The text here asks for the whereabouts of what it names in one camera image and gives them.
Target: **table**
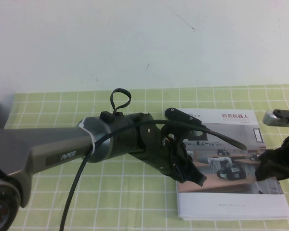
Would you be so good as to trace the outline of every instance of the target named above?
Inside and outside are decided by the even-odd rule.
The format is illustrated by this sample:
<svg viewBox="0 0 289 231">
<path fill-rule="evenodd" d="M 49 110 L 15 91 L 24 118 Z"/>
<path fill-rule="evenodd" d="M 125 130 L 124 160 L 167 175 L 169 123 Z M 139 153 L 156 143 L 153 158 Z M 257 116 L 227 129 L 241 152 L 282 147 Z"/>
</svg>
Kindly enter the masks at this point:
<svg viewBox="0 0 289 231">
<path fill-rule="evenodd" d="M 111 91 L 17 94 L 6 128 L 74 127 L 93 105 L 93 116 L 110 111 Z M 182 108 L 239 108 L 256 111 L 259 121 L 265 110 L 289 107 L 289 85 L 222 88 L 131 90 L 132 100 L 124 113 L 150 112 L 163 118 L 171 106 Z M 125 99 L 116 98 L 119 103 Z M 281 129 L 265 128 L 268 148 L 281 145 Z M 34 175 L 31 199 L 20 211 L 10 231 L 57 231 L 61 213 L 81 160 Z M 289 180 L 281 182 L 289 199 Z M 182 221 L 177 215 L 176 184 L 130 155 L 88 164 L 76 188 L 66 223 L 67 230 L 289 230 L 282 221 Z"/>
<path fill-rule="evenodd" d="M 247 154 L 230 154 L 230 155 L 213 154 L 213 155 L 208 155 L 208 157 L 212 157 L 212 158 L 219 158 L 219 157 L 241 158 L 241 157 L 250 157 L 250 155 L 247 155 Z"/>
<path fill-rule="evenodd" d="M 243 164 L 249 164 L 249 165 L 254 165 L 254 166 L 258 166 L 260 164 L 260 161 L 254 161 L 254 160 L 250 160 L 250 159 L 239 159 L 239 160 L 234 160 L 234 163 L 243 163 Z"/>
<path fill-rule="evenodd" d="M 221 193 L 231 193 L 245 190 L 249 187 L 249 184 L 254 183 L 256 178 L 253 176 L 246 176 L 245 179 L 241 180 L 227 180 L 219 178 L 216 174 L 207 175 L 207 180 L 204 182 L 203 186 L 200 187 L 193 182 L 185 182 L 184 184 L 179 183 L 179 192 L 221 192 Z"/>
</svg>

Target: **book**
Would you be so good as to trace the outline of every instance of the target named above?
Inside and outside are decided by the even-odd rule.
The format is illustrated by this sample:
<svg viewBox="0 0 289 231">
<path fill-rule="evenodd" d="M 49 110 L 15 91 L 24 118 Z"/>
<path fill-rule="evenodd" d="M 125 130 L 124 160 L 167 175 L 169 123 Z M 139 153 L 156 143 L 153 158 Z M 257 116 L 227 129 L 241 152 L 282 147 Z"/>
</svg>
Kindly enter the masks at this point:
<svg viewBox="0 0 289 231">
<path fill-rule="evenodd" d="M 233 138 L 238 149 L 210 134 L 190 132 L 187 153 L 208 178 L 203 186 L 177 183 L 179 216 L 184 220 L 285 219 L 289 206 L 275 178 L 256 181 L 258 156 L 265 144 L 253 110 L 180 109 L 212 131 Z"/>
</svg>

